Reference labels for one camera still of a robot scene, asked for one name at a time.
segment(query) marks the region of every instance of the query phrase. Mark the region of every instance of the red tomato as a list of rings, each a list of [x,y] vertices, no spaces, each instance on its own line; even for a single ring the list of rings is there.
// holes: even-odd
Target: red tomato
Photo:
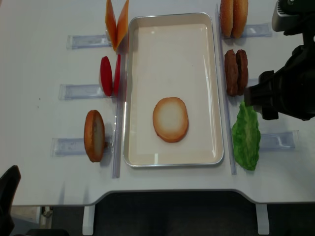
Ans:
[[[119,80],[120,80],[120,55],[118,54],[115,69],[114,94],[118,96]]]
[[[100,81],[106,96],[113,92],[113,74],[108,57],[103,57],[100,63]]]

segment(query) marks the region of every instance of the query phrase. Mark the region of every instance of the black chair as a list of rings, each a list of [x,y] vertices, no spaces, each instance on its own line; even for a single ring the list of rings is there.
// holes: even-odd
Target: black chair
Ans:
[[[21,174],[17,166],[12,166],[0,178],[0,235],[9,236],[14,228],[10,216],[15,191],[19,185]],[[69,236],[65,230],[34,229],[26,233],[27,236]]]

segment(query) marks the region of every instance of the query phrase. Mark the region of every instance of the white table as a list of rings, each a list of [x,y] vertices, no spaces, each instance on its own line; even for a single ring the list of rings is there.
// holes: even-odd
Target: white table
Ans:
[[[129,20],[136,16],[206,12],[215,27],[216,0],[130,0]],[[94,205],[118,191],[232,190],[256,203],[315,201],[315,120],[284,117],[282,125],[299,130],[299,157],[262,154],[253,173],[237,166],[232,176],[223,122],[225,157],[217,167],[132,169],[121,161],[121,176],[112,179],[110,163],[91,163],[86,156],[52,157],[53,137],[83,137],[89,110],[105,123],[115,106],[104,99],[59,101],[60,84],[95,84],[100,59],[111,48],[67,51],[68,35],[103,34],[106,0],[3,0],[0,7],[0,175],[18,165],[22,179],[14,205]],[[124,0],[113,0],[118,17]],[[274,0],[250,0],[248,23],[270,22]],[[247,39],[236,45],[248,53],[250,78],[278,70],[301,36]],[[220,105],[223,110],[222,89]]]

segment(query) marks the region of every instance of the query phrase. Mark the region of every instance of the table leg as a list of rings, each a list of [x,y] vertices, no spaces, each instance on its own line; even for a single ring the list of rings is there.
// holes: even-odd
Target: table leg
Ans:
[[[269,235],[269,218],[266,204],[256,204],[257,226],[259,235]]]
[[[95,205],[85,206],[83,215],[83,235],[93,235]]]

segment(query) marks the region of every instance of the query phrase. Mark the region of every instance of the green lettuce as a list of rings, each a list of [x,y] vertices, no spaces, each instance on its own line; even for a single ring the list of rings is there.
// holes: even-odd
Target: green lettuce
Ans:
[[[241,167],[253,171],[259,159],[260,132],[257,113],[245,102],[240,105],[237,121],[232,127],[234,158]]]

